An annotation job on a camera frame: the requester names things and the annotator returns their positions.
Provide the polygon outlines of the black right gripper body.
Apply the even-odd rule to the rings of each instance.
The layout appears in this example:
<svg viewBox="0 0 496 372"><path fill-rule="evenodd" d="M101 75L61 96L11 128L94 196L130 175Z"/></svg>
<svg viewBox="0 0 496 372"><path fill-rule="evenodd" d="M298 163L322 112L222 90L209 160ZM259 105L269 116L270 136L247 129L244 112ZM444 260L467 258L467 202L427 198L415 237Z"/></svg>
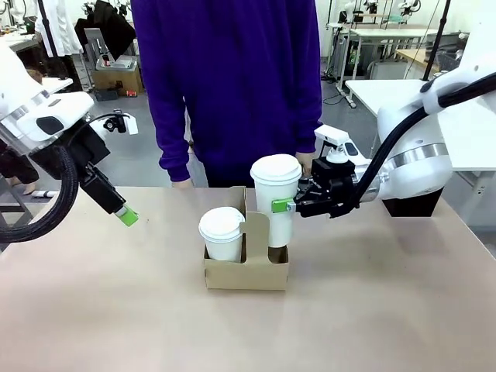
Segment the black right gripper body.
<svg viewBox="0 0 496 372"><path fill-rule="evenodd" d="M295 211L303 218L324 214L333 216L334 210L354 192L354 175L355 164L349 160L336 164L328 162L325 157L314 159L311 175L298 182Z"/></svg>

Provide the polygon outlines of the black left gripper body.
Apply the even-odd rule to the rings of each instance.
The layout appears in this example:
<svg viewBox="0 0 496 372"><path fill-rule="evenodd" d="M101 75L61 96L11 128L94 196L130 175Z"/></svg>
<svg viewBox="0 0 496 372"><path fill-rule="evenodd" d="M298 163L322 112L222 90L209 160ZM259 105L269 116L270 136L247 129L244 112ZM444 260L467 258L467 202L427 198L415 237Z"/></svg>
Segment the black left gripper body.
<svg viewBox="0 0 496 372"><path fill-rule="evenodd" d="M81 189L108 214L123 208L126 200L96 166L88 163L77 174Z"/></svg>

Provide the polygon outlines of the person left hand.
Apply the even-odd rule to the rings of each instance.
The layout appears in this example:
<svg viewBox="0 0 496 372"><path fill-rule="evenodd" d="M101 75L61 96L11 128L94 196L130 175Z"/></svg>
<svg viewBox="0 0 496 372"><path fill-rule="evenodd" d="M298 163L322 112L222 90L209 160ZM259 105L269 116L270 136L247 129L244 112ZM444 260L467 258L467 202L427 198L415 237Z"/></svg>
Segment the person left hand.
<svg viewBox="0 0 496 372"><path fill-rule="evenodd" d="M303 176L310 177L312 174L314 153L296 153L296 158L301 165Z"/></svg>

